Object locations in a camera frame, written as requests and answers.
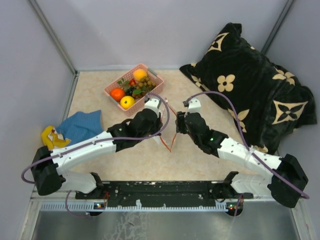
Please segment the pink plastic basket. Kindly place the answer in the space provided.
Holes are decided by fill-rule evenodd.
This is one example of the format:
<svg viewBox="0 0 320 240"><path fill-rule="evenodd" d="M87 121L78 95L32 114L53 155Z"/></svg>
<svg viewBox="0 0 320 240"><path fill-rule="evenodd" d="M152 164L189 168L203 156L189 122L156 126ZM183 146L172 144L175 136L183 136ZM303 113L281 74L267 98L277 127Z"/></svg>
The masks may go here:
<svg viewBox="0 0 320 240"><path fill-rule="evenodd" d="M122 88L120 85L117 84L117 81L120 80L121 78L125 78L126 80L131 80L134 79L133 78L133 72L137 69L144 69L147 72L147 77L150 77L150 79L152 81L154 81L157 86L151 90L151 93L156 93L156 94L160 94L163 91L164 88L164 80L163 78L161 78L157 73L155 73L153 70L151 70L151 68L149 68L148 66L146 66L143 63L140 63L138 65L136 65L134 68L132 68L131 70L129 70L128 72L126 72L124 75L122 75L121 77L119 77L118 79L114 80L113 82L111 82L108 86L106 86L104 88L104 93L120 108L120 110L122 110L127 116L131 116L132 114L134 114L135 112L137 112L140 108L143 107L144 105L144 100L143 97L142 98L138 98L135 99L135 104L130 107L129 109L123 109L120 105L120 102L116 102L111 96L110 96L110 91L114 88L121 88L124 91L126 91L129 87L127 88Z"/></svg>

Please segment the clear zip top bag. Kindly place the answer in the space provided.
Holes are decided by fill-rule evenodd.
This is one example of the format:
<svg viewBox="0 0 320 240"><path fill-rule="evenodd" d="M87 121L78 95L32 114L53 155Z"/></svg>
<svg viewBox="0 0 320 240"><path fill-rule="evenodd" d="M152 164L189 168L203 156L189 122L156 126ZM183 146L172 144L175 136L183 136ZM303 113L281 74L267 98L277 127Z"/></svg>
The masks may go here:
<svg viewBox="0 0 320 240"><path fill-rule="evenodd" d="M170 153L174 150L174 144L177 138L177 130L176 130L176 120L177 120L177 111L171 105L168 98L164 98L168 109L169 114L167 113L166 107L161 104L159 112L160 112L160 120L163 125L168 123L165 129L160 133L160 135L153 137L152 139L160 146L163 146Z"/></svg>

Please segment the yellow lemon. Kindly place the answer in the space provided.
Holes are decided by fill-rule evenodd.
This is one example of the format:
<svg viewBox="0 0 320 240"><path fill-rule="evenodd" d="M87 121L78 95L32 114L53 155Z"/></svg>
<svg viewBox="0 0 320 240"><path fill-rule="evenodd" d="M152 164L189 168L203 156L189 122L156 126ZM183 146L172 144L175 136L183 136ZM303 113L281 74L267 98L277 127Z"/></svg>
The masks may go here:
<svg viewBox="0 0 320 240"><path fill-rule="evenodd" d="M120 106L128 110L135 104L135 99L132 96L126 95L120 100Z"/></svg>

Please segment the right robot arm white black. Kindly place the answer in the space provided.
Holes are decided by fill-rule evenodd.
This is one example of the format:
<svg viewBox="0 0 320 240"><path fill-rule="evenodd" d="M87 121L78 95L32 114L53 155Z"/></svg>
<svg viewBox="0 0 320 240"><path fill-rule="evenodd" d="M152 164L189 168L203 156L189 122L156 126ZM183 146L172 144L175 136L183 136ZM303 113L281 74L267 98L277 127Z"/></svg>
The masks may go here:
<svg viewBox="0 0 320 240"><path fill-rule="evenodd" d="M198 112L179 111L175 124L176 131L189 135L204 153L233 161L256 173L233 174L229 182L223 185L227 197L235 198L238 194L250 193L259 197L272 197L287 208L297 205L309 180L293 155L280 157L246 148L228 135L210 129Z"/></svg>

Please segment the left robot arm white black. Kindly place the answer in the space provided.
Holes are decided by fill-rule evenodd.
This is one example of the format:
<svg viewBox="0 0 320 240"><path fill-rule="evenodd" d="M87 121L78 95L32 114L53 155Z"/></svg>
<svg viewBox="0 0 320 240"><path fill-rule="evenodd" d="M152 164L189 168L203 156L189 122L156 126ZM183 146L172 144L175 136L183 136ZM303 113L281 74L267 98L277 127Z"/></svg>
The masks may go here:
<svg viewBox="0 0 320 240"><path fill-rule="evenodd" d="M97 199L103 195L104 186L97 173L72 172L71 169L90 159L132 148L162 127L161 114L148 108L134 118L109 127L106 131L73 146L49 150L37 149L31 173L40 196L59 190L77 191Z"/></svg>

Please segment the dark grape bunch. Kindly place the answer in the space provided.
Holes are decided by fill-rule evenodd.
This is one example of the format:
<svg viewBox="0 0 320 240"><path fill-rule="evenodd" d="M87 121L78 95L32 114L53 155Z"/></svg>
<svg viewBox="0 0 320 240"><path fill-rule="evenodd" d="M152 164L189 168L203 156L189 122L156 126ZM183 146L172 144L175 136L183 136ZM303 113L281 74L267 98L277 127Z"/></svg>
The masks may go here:
<svg viewBox="0 0 320 240"><path fill-rule="evenodd" d="M125 91L125 95L126 96L132 96L135 90L136 90L136 87L135 86L131 86Z"/></svg>

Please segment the brown longan bunch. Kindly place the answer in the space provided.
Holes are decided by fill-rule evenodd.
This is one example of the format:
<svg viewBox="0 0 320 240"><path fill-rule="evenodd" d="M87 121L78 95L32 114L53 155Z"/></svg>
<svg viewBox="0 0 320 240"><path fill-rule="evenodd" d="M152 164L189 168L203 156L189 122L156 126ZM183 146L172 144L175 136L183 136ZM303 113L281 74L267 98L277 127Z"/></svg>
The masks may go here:
<svg viewBox="0 0 320 240"><path fill-rule="evenodd" d="M137 83L135 83L132 87L131 96L134 99L141 99L151 90L153 90L157 84L150 79L150 77L145 76L140 79Z"/></svg>

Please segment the red orange tangerine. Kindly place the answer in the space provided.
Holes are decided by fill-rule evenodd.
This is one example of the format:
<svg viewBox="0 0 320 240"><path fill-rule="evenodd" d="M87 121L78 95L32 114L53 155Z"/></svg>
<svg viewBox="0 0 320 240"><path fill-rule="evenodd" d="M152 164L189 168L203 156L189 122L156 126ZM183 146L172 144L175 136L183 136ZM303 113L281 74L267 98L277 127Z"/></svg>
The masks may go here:
<svg viewBox="0 0 320 240"><path fill-rule="evenodd" d="M110 91L109 95L116 101L120 102L121 99L126 95L122 88L114 88Z"/></svg>

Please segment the red cherry tomato sprig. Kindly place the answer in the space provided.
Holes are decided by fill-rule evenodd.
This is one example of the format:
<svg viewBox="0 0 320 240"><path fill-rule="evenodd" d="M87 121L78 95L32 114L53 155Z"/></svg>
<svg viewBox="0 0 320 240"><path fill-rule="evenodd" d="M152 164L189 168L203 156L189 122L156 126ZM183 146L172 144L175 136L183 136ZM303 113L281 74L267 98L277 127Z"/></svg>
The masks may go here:
<svg viewBox="0 0 320 240"><path fill-rule="evenodd" d="M122 77L120 80L117 81L117 84L120 85L122 88L130 88L136 85L136 81L133 78L128 80Z"/></svg>

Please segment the orange peach fruit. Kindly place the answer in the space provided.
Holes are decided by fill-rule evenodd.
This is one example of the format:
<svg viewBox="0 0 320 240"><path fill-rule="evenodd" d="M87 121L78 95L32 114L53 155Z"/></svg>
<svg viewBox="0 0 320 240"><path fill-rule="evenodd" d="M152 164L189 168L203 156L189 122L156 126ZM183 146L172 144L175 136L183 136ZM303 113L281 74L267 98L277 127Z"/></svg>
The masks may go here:
<svg viewBox="0 0 320 240"><path fill-rule="evenodd" d="M141 79L143 79L144 77L147 77L148 74L147 72L144 70L144 69L136 69L133 73L132 73L132 76L133 78L136 80L136 81L140 81Z"/></svg>

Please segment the blue cloth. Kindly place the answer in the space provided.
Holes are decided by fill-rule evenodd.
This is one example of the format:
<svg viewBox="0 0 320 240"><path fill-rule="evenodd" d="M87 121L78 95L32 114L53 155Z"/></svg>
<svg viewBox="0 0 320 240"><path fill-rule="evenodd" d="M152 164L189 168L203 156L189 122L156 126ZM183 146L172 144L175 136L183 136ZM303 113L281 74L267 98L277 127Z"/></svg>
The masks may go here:
<svg viewBox="0 0 320 240"><path fill-rule="evenodd" d="M88 113L78 111L64 120L56 131L65 139L70 140L69 146L93 138L104 131L102 111L96 110Z"/></svg>

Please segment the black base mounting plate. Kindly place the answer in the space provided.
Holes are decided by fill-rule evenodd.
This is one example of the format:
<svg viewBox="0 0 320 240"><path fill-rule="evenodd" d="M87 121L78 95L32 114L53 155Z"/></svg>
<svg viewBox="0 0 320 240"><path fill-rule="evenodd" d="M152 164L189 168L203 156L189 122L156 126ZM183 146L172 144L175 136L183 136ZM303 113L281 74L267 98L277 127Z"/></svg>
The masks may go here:
<svg viewBox="0 0 320 240"><path fill-rule="evenodd" d="M161 196L129 196L128 199L120 199L109 197L109 192L118 191L120 193L128 194L145 193L160 194ZM161 207L166 205L168 207L210 207L216 205L216 199L213 198L215 194L225 197L230 194L239 194L231 187L228 181L109 181L103 182L89 196L99 197L102 192L105 192L106 199L97 199L106 201L107 205L115 206L132 206L139 200L144 207Z"/></svg>

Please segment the black floral pillow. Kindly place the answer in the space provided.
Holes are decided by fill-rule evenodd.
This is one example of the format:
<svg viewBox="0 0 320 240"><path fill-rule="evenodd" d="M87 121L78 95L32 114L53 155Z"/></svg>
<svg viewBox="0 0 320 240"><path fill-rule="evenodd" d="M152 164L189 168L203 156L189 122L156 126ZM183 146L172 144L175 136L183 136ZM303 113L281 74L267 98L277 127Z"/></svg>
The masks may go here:
<svg viewBox="0 0 320 240"><path fill-rule="evenodd" d="M227 23L203 58L180 71L231 114L249 146L274 154L285 136L317 123L315 98L241 33L241 24Z"/></svg>

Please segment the aluminium frame rail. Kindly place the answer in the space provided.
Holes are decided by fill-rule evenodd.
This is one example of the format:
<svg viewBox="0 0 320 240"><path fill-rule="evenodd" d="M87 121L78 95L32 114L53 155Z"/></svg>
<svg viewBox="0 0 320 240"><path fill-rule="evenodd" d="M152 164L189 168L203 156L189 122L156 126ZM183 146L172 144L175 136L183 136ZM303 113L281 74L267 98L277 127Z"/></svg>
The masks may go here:
<svg viewBox="0 0 320 240"><path fill-rule="evenodd" d="M107 190L109 192L109 198L114 199L115 197L120 197L120 199L129 199L129 197L133 196L142 196L143 194L146 195L147 197L160 197L163 194L162 193L147 193L147 192L129 192L129 193L120 193L117 190L115 192L112 192L111 190ZM31 194L31 199L46 199L46 200L58 200L58 199L65 199L67 196L68 191L58 191L51 193L49 195L39 195L38 192L33 191ZM107 197L106 193L103 192L101 193L100 196L93 197L89 196L89 194L84 194L80 192L72 192L71 194L72 199L78 199L78 200L106 200ZM231 199L237 199L240 196L239 193L232 193L230 195L222 196L218 195L217 193L214 194L213 198L218 200L231 200ZM275 200L276 202L280 203L281 205L288 207L288 208L294 208L299 199L302 198L302 196L296 192L293 191L292 194L285 194L284 192L280 192L279 194L274 194L274 195L262 195L262 194L251 194L251 193L244 193L243 194L244 199L249 199L249 200L262 200L262 201L267 201L267 200Z"/></svg>

